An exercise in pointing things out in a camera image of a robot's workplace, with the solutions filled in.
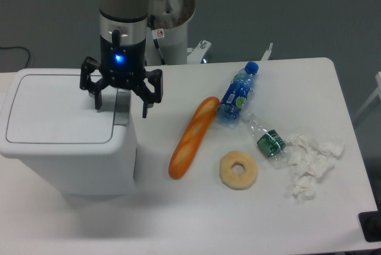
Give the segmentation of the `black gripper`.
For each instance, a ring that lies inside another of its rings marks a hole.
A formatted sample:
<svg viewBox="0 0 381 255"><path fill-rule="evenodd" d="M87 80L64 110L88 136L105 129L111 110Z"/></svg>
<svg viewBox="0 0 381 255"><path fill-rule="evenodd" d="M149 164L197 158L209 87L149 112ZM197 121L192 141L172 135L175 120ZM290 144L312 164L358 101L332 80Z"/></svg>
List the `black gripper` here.
<svg viewBox="0 0 381 255"><path fill-rule="evenodd" d="M103 37L101 40L101 63L86 57L80 69L80 89L88 91L95 100L95 109L102 106L102 90L107 86L132 90L142 101L142 117L148 109L160 103L163 97L163 71L147 71L145 63L146 41L128 46L114 46ZM101 78L92 81L91 74L99 71Z"/></svg>

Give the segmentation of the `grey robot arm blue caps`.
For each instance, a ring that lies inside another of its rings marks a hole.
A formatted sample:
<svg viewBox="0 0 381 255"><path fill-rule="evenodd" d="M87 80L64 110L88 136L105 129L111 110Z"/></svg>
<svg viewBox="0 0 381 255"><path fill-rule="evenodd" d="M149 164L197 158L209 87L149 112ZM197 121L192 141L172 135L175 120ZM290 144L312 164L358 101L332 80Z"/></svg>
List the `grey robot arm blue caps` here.
<svg viewBox="0 0 381 255"><path fill-rule="evenodd" d="M163 72L145 68L149 0L99 0L101 60L86 57L80 88L102 106L108 86L133 91L143 101L142 116L163 97Z"/></svg>

